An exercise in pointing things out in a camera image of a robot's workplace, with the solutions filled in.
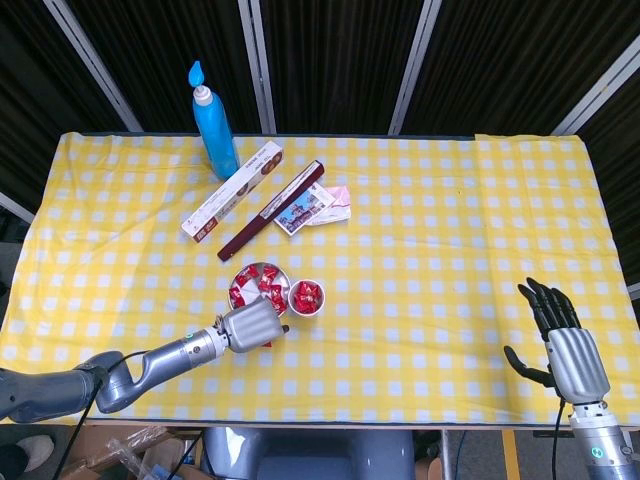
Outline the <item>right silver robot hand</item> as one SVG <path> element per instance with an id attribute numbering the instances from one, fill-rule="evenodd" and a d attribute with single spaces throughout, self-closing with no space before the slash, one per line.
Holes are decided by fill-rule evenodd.
<path id="1" fill-rule="evenodd" d="M 602 359 L 591 333 L 581 326 L 571 300 L 559 289 L 528 277 L 518 286 L 533 313 L 548 358 L 545 371 L 528 367 L 510 346 L 503 348 L 510 366 L 521 377 L 553 388 L 571 405 L 604 400 L 610 391 Z"/>

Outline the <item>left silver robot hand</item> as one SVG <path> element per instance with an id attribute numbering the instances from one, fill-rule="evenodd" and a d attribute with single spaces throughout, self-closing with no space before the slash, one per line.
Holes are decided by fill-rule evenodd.
<path id="1" fill-rule="evenodd" d="M 289 331 L 267 299 L 234 309 L 218 318 L 218 324 L 234 353 L 245 353 L 266 345 Z"/>

